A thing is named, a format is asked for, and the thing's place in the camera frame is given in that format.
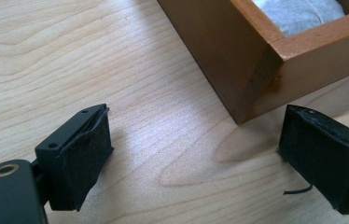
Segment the brass grommet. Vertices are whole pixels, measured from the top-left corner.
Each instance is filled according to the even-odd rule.
[[[2,167],[0,167],[0,177],[6,176],[6,175],[12,175],[15,173],[20,166],[18,164],[7,164]]]

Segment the wooden tray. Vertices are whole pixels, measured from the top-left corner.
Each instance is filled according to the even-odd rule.
[[[251,0],[158,1],[237,123],[349,76],[349,0],[290,37]]]

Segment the light wooden surface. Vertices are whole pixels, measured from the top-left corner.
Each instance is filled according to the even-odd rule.
[[[275,152],[280,107],[237,126],[155,0],[0,1],[0,162],[107,103],[116,148],[49,223],[349,223]],[[349,77],[296,102],[349,126]]]

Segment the brown wooden box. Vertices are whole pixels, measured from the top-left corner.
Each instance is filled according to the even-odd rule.
[[[251,0],[158,1],[237,123],[349,76],[349,0],[290,37]]]

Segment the black plastic part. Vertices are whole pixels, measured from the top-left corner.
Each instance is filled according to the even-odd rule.
[[[41,170],[37,160],[32,162],[32,169],[40,204],[44,206],[49,201],[49,197],[53,194],[52,183],[49,176]]]
[[[111,147],[106,105],[79,111],[35,148],[38,165],[49,175],[53,210],[81,208],[95,185]]]
[[[349,215],[349,128],[288,105],[279,153],[341,214]]]
[[[47,223],[28,161],[0,163],[0,224]]]

